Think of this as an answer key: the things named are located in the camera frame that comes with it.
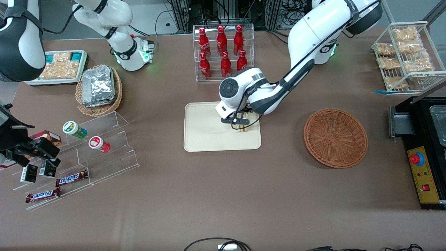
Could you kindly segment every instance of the wicker basket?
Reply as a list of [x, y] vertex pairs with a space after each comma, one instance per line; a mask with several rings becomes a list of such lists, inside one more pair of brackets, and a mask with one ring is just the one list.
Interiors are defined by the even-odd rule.
[[[91, 69], [96, 69], [98, 67], [99, 65], [94, 66]], [[118, 73], [116, 72], [115, 69], [113, 69], [113, 77], [114, 77], [113, 80], [115, 82], [115, 94], [116, 94], [115, 102], [113, 104], [101, 105], [93, 108], [87, 108], [84, 105], [82, 105], [82, 78], [80, 78], [78, 83], [76, 84], [76, 94], [75, 94], [76, 101], [80, 104], [78, 106], [79, 111], [81, 111], [85, 115], [93, 117], [100, 117], [102, 115], [115, 111], [118, 108], [119, 104], [121, 103], [122, 84], [121, 84], [121, 79], [119, 78]]]
[[368, 148], [367, 134], [360, 122], [337, 109], [313, 113], [304, 127], [304, 140], [314, 158], [334, 168], [356, 165]]

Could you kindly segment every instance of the black machine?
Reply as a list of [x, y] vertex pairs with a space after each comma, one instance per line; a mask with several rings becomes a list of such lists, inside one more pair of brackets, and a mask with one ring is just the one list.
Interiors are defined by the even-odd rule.
[[414, 98], [390, 108], [390, 131], [403, 139], [421, 208], [446, 210], [446, 98]]
[[57, 158], [59, 148], [46, 138], [29, 138], [28, 128], [34, 126], [17, 120], [9, 112], [11, 107], [11, 104], [4, 105], [0, 102], [0, 154], [23, 167], [29, 163], [25, 155], [41, 158], [43, 167], [57, 167], [60, 164], [60, 159]]

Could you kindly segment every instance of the green light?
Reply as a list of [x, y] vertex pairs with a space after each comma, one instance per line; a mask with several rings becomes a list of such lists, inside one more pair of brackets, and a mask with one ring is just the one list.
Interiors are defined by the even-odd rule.
[[336, 44], [334, 44], [334, 46], [333, 46], [333, 50], [331, 51], [330, 57], [333, 56], [333, 55], [335, 54], [335, 53], [334, 53], [335, 49], [336, 49]]

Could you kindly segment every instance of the brown tablecloth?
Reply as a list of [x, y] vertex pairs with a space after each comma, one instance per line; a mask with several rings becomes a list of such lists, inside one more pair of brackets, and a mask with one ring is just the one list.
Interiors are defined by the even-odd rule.
[[[183, 149], [184, 107], [218, 101], [218, 83], [195, 82], [190, 35], [159, 37], [154, 63], [136, 72], [119, 67], [104, 39], [46, 41], [46, 50], [85, 50], [90, 67], [109, 64], [124, 96], [118, 112], [139, 168], [33, 212], [12, 191], [14, 167], [0, 172], [2, 250], [183, 250], [206, 237], [230, 237], [255, 251], [320, 246], [444, 250], [446, 214], [419, 209], [401, 140], [388, 137], [387, 109], [406, 97], [373, 93], [384, 84], [369, 47], [382, 29], [347, 39], [325, 65], [315, 66], [261, 123], [253, 151], [189, 153]], [[256, 33], [256, 61], [277, 81], [289, 70], [288, 48]], [[13, 114], [62, 134], [68, 120], [90, 117], [76, 108], [74, 86], [21, 83]], [[353, 114], [369, 151], [357, 166], [327, 168], [305, 148], [308, 116], [324, 108]], [[221, 241], [191, 250], [216, 250]]]

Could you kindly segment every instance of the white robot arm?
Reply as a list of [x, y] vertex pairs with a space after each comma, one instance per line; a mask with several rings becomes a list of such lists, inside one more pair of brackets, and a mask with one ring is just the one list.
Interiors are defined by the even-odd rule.
[[246, 110], [247, 101], [249, 109], [258, 114], [274, 111], [313, 65], [328, 61], [344, 28], [351, 34], [359, 34], [373, 27], [382, 15], [380, 0], [318, 2], [289, 33], [291, 70], [282, 79], [270, 83], [259, 68], [251, 67], [221, 82], [219, 94], [222, 101], [216, 110], [223, 123], [246, 125], [247, 119], [238, 118], [236, 114]]
[[[0, 27], [0, 80], [36, 79], [45, 68], [41, 0], [0, 0], [8, 4]], [[121, 0], [76, 0], [76, 19], [107, 39], [121, 66], [136, 71], [151, 62], [153, 42], [132, 38], [125, 26], [132, 10]]]

